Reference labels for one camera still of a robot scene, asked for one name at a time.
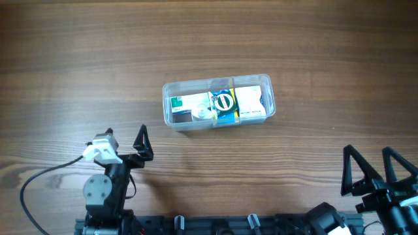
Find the white green medicine box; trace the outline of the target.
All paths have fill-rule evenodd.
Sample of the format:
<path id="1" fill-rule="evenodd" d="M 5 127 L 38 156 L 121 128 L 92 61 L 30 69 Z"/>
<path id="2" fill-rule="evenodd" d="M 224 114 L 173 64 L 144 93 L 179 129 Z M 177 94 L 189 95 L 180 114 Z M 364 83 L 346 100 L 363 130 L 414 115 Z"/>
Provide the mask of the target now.
<path id="1" fill-rule="evenodd" d="M 170 98 L 171 111 L 174 115 L 190 113 L 201 104 L 204 104 L 207 108 L 210 107 L 208 93 L 196 93 Z"/>

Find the small white bottle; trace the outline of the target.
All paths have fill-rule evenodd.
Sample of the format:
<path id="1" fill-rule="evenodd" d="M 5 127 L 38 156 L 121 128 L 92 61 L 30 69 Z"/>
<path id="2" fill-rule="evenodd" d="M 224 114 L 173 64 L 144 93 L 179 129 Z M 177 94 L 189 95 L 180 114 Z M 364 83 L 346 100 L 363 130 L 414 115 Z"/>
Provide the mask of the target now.
<path id="1" fill-rule="evenodd" d="M 199 104 L 191 110 L 193 121 L 205 121 L 213 119 L 212 111 L 205 104 Z"/>

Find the green Zam-Buk box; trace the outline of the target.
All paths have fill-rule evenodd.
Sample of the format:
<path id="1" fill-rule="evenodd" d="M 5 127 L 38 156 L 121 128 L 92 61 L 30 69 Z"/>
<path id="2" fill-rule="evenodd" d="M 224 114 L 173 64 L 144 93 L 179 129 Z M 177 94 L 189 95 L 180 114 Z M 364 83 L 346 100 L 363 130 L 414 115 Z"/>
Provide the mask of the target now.
<path id="1" fill-rule="evenodd" d="M 213 93 L 211 101 L 217 115 L 229 114 L 236 110 L 236 101 L 231 92 Z"/>

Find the blue VapoDrops box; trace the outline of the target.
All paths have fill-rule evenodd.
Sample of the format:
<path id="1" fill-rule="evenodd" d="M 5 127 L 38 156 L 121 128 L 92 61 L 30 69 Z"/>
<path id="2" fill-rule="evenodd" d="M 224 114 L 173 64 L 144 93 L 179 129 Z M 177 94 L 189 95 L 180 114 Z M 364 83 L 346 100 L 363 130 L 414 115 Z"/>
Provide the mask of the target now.
<path id="1" fill-rule="evenodd" d="M 212 94 L 213 93 L 218 94 L 218 93 L 224 93 L 224 92 L 231 92 L 235 101 L 236 101 L 236 97 L 235 97 L 233 89 L 223 89 L 223 90 L 220 90 L 220 91 L 209 91 L 208 92 L 209 101 L 210 101 L 210 108 L 211 108 L 213 119 L 214 119 L 214 125 L 218 125 L 218 126 L 234 125 L 237 122 L 237 118 L 238 118 L 238 106 L 237 106 L 237 104 L 236 104 L 236 110 L 234 112 L 229 113 L 229 114 L 217 115 L 216 111 L 213 109 L 212 101 L 211 101 Z"/>

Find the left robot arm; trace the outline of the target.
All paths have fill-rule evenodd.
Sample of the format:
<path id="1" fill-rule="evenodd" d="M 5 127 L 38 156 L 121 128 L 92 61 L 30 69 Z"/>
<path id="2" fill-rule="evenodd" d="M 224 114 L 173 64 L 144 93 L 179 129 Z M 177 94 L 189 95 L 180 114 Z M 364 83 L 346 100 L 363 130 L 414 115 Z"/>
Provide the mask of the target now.
<path id="1" fill-rule="evenodd" d="M 86 218 L 81 234 L 145 234 L 145 228 L 133 210 L 124 208 L 129 184 L 134 184 L 131 171 L 144 168 L 153 160 L 153 149 L 145 125 L 133 143 L 136 153 L 120 155 L 119 144 L 111 128 L 97 134 L 87 143 L 82 156 L 104 168 L 104 173 L 91 176 L 84 184 Z"/>

